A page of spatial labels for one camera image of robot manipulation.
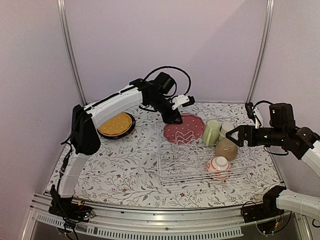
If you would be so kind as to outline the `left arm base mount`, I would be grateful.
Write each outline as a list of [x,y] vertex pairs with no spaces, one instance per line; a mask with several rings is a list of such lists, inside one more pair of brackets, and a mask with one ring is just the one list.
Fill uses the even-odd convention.
[[84,201],[72,203],[72,198],[53,199],[48,212],[75,223],[88,222],[96,214],[92,207],[84,204]]

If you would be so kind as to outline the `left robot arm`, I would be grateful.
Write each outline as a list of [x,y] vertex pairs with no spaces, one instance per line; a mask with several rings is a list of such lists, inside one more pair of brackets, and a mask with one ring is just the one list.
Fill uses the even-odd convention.
[[190,99],[186,94],[181,94],[169,100],[165,95],[174,84],[168,74],[161,72],[154,80],[138,78],[104,99],[85,107],[74,107],[71,135],[65,142],[70,149],[60,168],[58,183],[50,190],[52,198],[59,198],[54,207],[63,217],[70,217],[75,211],[74,205],[65,198],[72,197],[84,164],[99,150],[101,142],[97,129],[106,121],[129,108],[144,105],[159,112],[166,124],[182,123],[178,108]]

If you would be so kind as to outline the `red patterned white bowl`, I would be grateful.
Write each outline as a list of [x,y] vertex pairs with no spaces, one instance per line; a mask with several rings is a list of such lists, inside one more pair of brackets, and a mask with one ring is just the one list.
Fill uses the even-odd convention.
[[206,164],[207,174],[214,180],[224,180],[230,175],[230,162],[223,156],[216,156]]

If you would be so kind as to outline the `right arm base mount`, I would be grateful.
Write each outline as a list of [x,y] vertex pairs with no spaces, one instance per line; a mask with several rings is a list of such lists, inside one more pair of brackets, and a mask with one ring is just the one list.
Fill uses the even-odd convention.
[[282,209],[270,208],[269,206],[264,206],[263,203],[257,204],[251,200],[245,202],[240,209],[240,214],[245,223],[277,217],[284,213],[285,211]]

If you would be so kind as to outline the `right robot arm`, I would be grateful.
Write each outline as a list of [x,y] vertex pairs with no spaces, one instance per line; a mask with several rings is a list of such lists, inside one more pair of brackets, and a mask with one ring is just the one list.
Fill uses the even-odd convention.
[[[289,103],[270,103],[269,127],[262,127],[249,102],[245,109],[249,119],[256,125],[239,125],[228,131],[225,137],[238,147],[281,147],[285,155],[292,153],[298,160],[320,173],[320,136],[308,127],[297,127],[293,107]],[[284,211],[295,212],[315,220],[320,219],[320,199],[297,193],[284,186],[272,187],[257,206],[245,206],[241,214],[245,222],[275,217]]]

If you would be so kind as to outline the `maroon polka dot plate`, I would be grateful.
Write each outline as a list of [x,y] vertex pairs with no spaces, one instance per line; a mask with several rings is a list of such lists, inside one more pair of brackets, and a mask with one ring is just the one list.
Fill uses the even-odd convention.
[[191,113],[181,115],[181,124],[166,124],[163,128],[164,138],[173,144],[187,145],[198,140],[205,130],[202,118]]

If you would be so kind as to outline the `black rimmed white plate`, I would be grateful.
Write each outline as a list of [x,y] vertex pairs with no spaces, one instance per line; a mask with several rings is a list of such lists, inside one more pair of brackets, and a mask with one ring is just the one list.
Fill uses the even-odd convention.
[[118,136],[107,136],[107,135],[102,135],[102,134],[99,133],[98,131],[97,131],[97,132],[98,132],[102,137],[104,137],[104,138],[106,138],[106,139],[118,139],[118,138],[122,138],[122,137],[128,135],[129,133],[131,133],[131,132],[134,130],[135,126],[136,126],[136,120],[135,120],[135,118],[134,118],[131,114],[129,114],[129,116],[130,116],[131,119],[132,119],[132,125],[131,125],[131,127],[129,128],[129,130],[127,130],[126,132],[124,132],[124,133],[122,133],[122,134],[120,134],[120,135],[118,135]]

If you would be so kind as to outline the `yellow polka dot plate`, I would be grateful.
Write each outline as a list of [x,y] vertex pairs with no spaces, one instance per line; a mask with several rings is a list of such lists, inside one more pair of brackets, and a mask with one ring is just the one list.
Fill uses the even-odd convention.
[[128,131],[132,124],[130,115],[122,112],[103,123],[97,130],[104,136],[119,136]]

